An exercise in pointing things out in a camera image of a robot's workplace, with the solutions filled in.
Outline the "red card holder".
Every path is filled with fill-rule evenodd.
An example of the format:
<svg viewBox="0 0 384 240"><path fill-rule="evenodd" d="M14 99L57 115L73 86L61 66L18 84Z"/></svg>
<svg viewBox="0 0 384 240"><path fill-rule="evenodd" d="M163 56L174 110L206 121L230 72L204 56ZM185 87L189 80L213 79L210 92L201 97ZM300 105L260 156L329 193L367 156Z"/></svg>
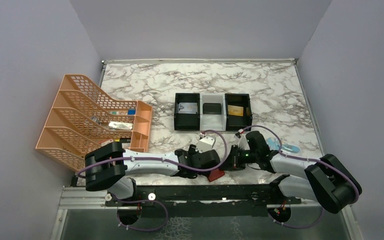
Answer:
<svg viewBox="0 0 384 240"><path fill-rule="evenodd" d="M206 177L207 177L208 181L211 183L211 182L214 182L217 179L220 179L224 175L225 175L225 172L223 170L220 170L220 169L216 168L216 169L210 171L206 175Z"/></svg>

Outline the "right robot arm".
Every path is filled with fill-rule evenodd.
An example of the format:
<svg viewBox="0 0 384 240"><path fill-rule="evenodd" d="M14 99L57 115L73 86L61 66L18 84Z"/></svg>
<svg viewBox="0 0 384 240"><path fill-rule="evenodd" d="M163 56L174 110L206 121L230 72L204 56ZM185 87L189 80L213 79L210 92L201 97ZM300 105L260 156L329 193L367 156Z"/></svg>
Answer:
<svg viewBox="0 0 384 240"><path fill-rule="evenodd" d="M283 196L316 201L333 214L355 203L363 192L358 181L333 154L308 159L270 147L259 131L236 136L238 144L231 147L221 166L223 171L239 171L248 164L257 164L260 170L285 174L285 178L275 183Z"/></svg>

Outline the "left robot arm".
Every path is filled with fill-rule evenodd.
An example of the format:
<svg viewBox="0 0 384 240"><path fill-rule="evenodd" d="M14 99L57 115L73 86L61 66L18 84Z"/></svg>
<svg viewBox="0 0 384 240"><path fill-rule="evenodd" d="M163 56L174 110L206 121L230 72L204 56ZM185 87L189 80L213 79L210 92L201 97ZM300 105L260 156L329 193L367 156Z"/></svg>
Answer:
<svg viewBox="0 0 384 240"><path fill-rule="evenodd" d="M84 156L85 167L76 172L85 179L89 192L106 190L120 200L130 201L136 194L132 175L157 174L193 179L216 170L223 160L216 150L152 154L124 149L120 142L104 145Z"/></svg>

